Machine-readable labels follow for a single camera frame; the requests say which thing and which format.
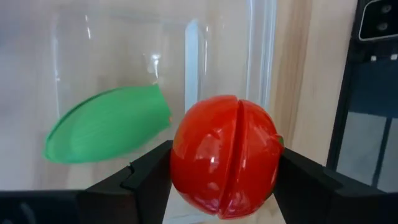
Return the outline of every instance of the camera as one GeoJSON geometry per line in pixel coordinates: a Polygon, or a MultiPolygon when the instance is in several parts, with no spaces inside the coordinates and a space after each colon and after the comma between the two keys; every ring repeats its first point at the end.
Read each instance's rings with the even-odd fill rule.
{"type": "Polygon", "coordinates": [[[374,0],[365,5],[359,40],[362,42],[398,38],[398,1],[374,0]]]}

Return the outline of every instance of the wooden panel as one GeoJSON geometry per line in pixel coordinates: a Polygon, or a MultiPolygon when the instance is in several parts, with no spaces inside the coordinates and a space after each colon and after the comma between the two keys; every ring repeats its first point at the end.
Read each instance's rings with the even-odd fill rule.
{"type": "MultiPolygon", "coordinates": [[[[356,0],[279,0],[271,114],[286,146],[326,164],[356,0]]],[[[284,223],[274,197],[250,217],[284,223]]]]}

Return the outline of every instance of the plastic tomato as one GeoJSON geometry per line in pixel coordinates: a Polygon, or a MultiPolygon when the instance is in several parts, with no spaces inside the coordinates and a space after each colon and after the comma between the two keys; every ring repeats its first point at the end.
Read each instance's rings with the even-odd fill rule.
{"type": "Polygon", "coordinates": [[[220,218],[255,212],[270,196],[283,151],[270,116],[235,96],[200,101],[175,135],[171,178],[180,195],[220,218]]]}

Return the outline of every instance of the toy tomato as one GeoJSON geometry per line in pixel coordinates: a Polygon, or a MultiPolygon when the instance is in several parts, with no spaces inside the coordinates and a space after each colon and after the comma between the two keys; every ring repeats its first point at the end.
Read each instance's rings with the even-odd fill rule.
{"type": "Polygon", "coordinates": [[[220,218],[255,212],[275,184],[282,138],[258,105],[235,96],[203,100],[175,135],[171,178],[180,195],[220,218]]]}

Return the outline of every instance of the green leaf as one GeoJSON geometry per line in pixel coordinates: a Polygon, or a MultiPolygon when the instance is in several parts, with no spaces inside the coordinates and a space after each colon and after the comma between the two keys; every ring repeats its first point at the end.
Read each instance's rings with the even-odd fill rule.
{"type": "Polygon", "coordinates": [[[71,109],[46,139],[44,157],[59,163],[96,162],[129,153],[170,126],[158,85],[118,88],[71,109]]]}

